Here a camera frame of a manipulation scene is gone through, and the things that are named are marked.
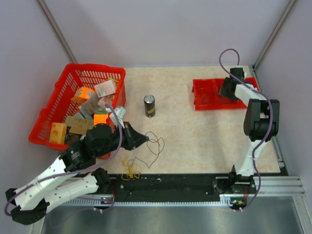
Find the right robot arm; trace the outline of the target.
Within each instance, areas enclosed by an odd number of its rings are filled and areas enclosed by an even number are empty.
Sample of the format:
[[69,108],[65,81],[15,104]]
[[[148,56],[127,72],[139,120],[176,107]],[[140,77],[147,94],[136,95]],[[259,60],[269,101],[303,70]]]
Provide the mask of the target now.
[[228,188],[239,193],[246,183],[251,183],[257,172],[256,162],[261,151],[279,130],[280,102],[268,99],[250,82],[245,80],[243,68],[234,67],[229,71],[219,95],[234,101],[242,101],[247,106],[243,123],[243,132],[247,137],[247,148],[243,157],[232,167],[228,178]]

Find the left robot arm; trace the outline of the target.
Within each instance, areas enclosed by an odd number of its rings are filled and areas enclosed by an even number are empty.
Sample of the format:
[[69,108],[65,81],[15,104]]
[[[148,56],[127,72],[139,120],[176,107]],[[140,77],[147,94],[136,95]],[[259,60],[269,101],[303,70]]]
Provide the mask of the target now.
[[108,192],[110,176],[105,169],[95,168],[96,159],[106,154],[114,156],[120,148],[134,150],[148,141],[129,122],[115,130],[107,124],[95,125],[31,182],[18,189],[8,189],[7,204],[14,208],[10,212],[5,210],[5,214],[14,222],[30,225],[72,199]]

